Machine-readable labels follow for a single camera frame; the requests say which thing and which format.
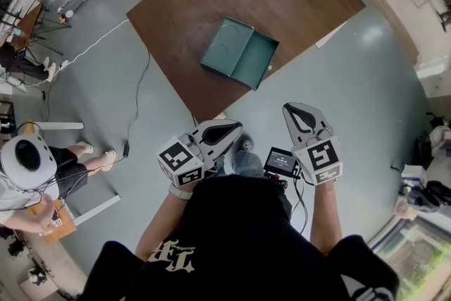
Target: white cable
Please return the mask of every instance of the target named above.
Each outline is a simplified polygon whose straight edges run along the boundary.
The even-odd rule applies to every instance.
[[[113,32],[114,30],[118,29],[123,23],[129,22],[129,21],[130,21],[130,20],[125,19],[122,23],[118,24],[118,25],[115,26],[113,29],[111,29],[109,32],[107,32],[106,34],[102,35],[102,36],[101,36],[94,44],[89,45],[89,46],[87,47],[87,49],[86,49],[84,52],[78,54],[72,61],[68,62],[64,67],[61,67],[61,66],[60,66],[60,68],[55,72],[54,77],[55,77],[55,75],[57,75],[59,72],[61,72],[64,68],[66,68],[67,66],[69,66],[70,64],[72,64],[73,62],[75,62],[79,56],[82,56],[82,55],[86,54],[88,50],[90,50],[94,45],[97,45],[97,43],[99,43],[99,42],[100,42],[103,38],[105,38],[108,34],[110,34],[111,32]],[[41,85],[42,83],[45,83],[45,82],[46,82],[46,80],[43,80],[43,81],[41,81],[41,82],[39,82],[39,83],[36,83],[36,84],[27,84],[26,86],[27,86],[27,87],[37,87],[38,85]]]

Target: black shorts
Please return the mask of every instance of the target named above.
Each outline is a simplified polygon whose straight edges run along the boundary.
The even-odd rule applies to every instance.
[[[58,182],[59,198],[66,198],[87,183],[86,167],[78,163],[77,156],[67,148],[49,147],[57,165],[55,179]]]

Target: watch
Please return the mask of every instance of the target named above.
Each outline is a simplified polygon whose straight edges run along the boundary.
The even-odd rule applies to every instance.
[[[176,186],[174,186],[174,184],[171,183],[171,185],[169,186],[168,189],[169,193],[172,193],[174,196],[176,196],[177,198],[180,199],[184,199],[186,201],[188,201],[191,196],[192,196],[192,192],[185,192],[184,190],[179,190]]]

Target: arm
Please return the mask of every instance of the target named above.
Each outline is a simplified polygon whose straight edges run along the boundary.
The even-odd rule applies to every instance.
[[[43,196],[43,201],[46,202],[46,206],[41,214],[32,216],[25,210],[16,211],[8,220],[6,220],[4,225],[13,230],[22,230],[31,233],[44,232],[54,215],[55,205],[53,200],[46,195]]]
[[[315,203],[310,242],[323,254],[328,254],[342,239],[335,199],[335,181],[315,187]]]
[[[194,185],[183,187],[185,192],[192,192]],[[154,218],[142,234],[135,255],[147,261],[160,242],[167,238],[177,227],[188,201],[169,193],[156,212]]]

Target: white vr headset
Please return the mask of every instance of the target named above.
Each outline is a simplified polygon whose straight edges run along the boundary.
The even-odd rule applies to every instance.
[[[55,176],[57,165],[40,135],[19,135],[1,150],[0,163],[11,183],[21,190],[34,190]]]

